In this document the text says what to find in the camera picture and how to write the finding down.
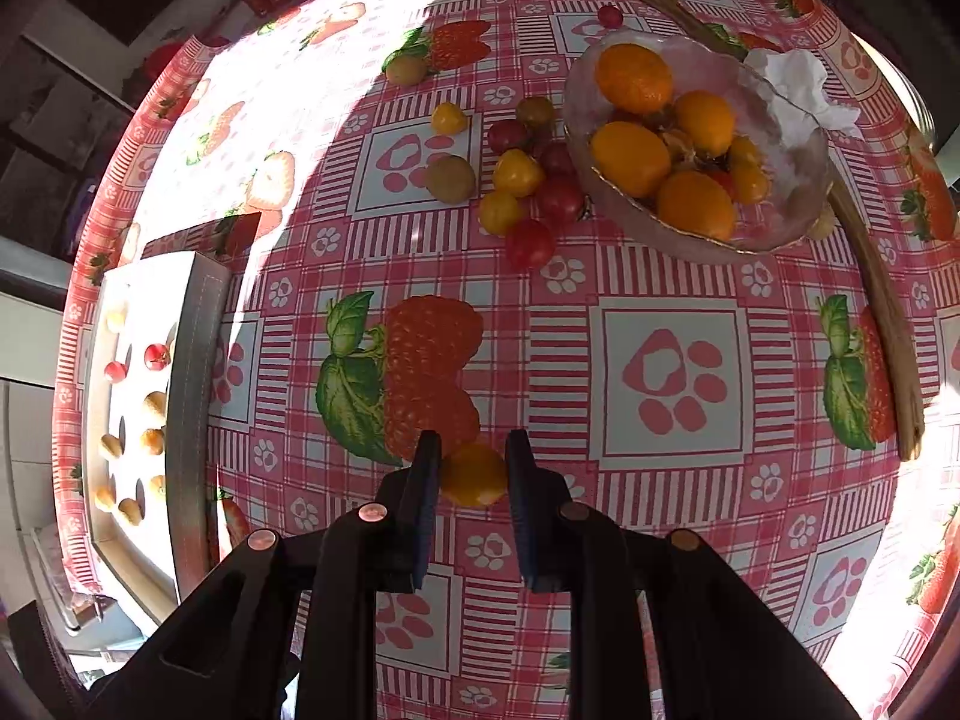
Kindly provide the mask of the yellow cherry tomato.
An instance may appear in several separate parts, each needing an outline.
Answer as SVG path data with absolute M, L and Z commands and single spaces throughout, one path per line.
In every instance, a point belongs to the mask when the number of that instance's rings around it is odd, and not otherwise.
M 490 507 L 508 492 L 506 462 L 483 442 L 462 445 L 441 461 L 441 494 L 460 507 Z
M 444 137 L 455 137 L 466 132 L 469 125 L 467 114 L 457 104 L 449 101 L 438 104 L 431 114 L 431 128 Z

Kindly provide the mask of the red cherry tomato cluster front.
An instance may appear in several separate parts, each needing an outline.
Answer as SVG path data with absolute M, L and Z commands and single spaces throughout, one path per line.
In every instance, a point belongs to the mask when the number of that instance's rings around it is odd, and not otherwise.
M 539 220 L 526 218 L 511 226 L 505 237 L 505 254 L 514 271 L 547 265 L 555 255 L 555 236 Z

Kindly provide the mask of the grey shallow cardboard tray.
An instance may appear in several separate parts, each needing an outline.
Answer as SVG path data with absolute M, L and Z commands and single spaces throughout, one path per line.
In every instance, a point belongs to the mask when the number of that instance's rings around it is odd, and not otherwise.
M 89 335 L 83 489 L 107 585 L 160 624 L 210 569 L 206 410 L 229 273 L 190 250 L 108 271 Z M 171 364 L 148 371 L 151 343 Z

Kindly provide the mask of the red strawberry pattern tablecloth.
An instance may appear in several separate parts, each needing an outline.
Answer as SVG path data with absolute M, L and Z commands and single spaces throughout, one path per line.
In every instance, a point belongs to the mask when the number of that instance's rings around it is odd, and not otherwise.
M 846 232 L 722 265 L 592 215 L 514 271 L 475 203 L 487 142 L 529 96 L 563 98 L 601 9 L 636 0 L 313 0 L 232 46 L 189 41 L 133 115 L 89 210 L 60 330 L 53 460 L 68 580 L 107 589 L 82 498 L 88 348 L 104 275 L 210 249 L 259 220 L 231 273 L 206 410 L 210 528 L 235 541 L 332 522 L 439 416 L 500 444 L 524 427 L 574 499 L 644 533 L 677 525 L 758 593 L 851 704 L 889 717 L 946 617 L 958 512 L 958 227 L 934 161 L 864 46 L 817 0 L 677 0 L 729 46 L 810 50 L 861 140 L 830 163 L 911 327 L 926 435 L 901 461 L 890 379 Z M 420 85 L 387 82 L 420 55 Z M 466 132 L 431 114 L 457 104 Z

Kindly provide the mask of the brown longan near cluster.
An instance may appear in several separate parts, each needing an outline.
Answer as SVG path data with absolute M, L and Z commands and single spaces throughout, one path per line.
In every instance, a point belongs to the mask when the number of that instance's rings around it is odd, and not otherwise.
M 473 199 L 477 192 L 477 177 L 469 161 L 448 154 L 427 167 L 425 187 L 438 202 L 459 205 Z

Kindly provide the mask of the orange kumquat front in bowl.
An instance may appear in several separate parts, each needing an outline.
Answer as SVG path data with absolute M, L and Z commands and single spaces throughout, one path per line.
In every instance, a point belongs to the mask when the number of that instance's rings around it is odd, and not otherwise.
M 656 193 L 659 220 L 680 231 L 729 241 L 737 213 L 729 193 L 715 179 L 697 171 L 670 174 Z

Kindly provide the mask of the orange kumquat in bowl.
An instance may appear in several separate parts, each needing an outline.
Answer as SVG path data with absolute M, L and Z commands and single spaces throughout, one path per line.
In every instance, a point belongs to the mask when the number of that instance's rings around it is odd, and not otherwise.
M 597 128 L 590 138 L 590 156 L 602 176 L 635 199 L 656 192 L 672 171 L 661 137 L 635 122 L 613 121 Z
M 659 220 L 680 231 L 729 241 L 737 213 L 729 193 L 715 179 L 697 171 L 670 174 L 656 193 Z
M 675 124 L 709 158 L 726 153 L 736 133 L 736 114 L 719 94 L 693 89 L 674 101 Z
M 602 50 L 594 82 L 613 107 L 631 114 L 654 114 L 674 96 L 669 65 L 654 50 L 638 44 L 613 44 Z

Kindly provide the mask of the orange kumquat left in bowl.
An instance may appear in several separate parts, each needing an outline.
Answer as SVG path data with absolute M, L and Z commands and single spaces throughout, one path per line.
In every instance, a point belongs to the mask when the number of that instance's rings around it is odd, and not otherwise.
M 597 128 L 590 138 L 590 156 L 602 176 L 635 199 L 656 192 L 672 171 L 661 137 L 635 122 L 613 121 Z

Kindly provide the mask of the clear glass fruit bowl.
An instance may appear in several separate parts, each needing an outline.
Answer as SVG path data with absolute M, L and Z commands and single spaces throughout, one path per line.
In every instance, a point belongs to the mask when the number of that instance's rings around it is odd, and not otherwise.
M 827 203 L 820 122 L 690 37 L 601 39 L 569 69 L 562 124 L 592 206 L 679 259 L 773 254 L 809 234 Z

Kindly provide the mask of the orange kumquat right in bowl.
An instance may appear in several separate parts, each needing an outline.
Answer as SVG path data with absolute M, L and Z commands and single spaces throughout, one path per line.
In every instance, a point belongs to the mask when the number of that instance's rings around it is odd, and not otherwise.
M 674 101 L 675 124 L 709 158 L 726 153 L 736 133 L 736 114 L 719 94 L 693 89 Z

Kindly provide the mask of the brown longan far left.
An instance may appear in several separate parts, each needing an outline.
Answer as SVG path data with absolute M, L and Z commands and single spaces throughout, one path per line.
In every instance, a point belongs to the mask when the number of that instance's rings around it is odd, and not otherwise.
M 397 54 L 384 67 L 387 82 L 399 88 L 420 85 L 427 75 L 427 60 L 420 55 Z

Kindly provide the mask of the orange kumquat top in bowl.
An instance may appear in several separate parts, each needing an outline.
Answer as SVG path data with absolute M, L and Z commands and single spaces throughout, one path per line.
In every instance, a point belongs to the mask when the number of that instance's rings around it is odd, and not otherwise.
M 602 50 L 594 82 L 613 107 L 631 114 L 654 114 L 674 96 L 669 65 L 654 50 L 638 44 L 613 44 Z

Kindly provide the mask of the crumpled white tissue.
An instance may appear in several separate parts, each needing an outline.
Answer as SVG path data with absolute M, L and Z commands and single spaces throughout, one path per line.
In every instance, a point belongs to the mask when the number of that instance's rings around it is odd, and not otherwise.
M 833 103 L 825 93 L 825 65 L 810 50 L 754 49 L 743 63 L 775 90 L 768 110 L 781 128 L 786 148 L 804 145 L 817 127 L 861 140 L 859 110 Z

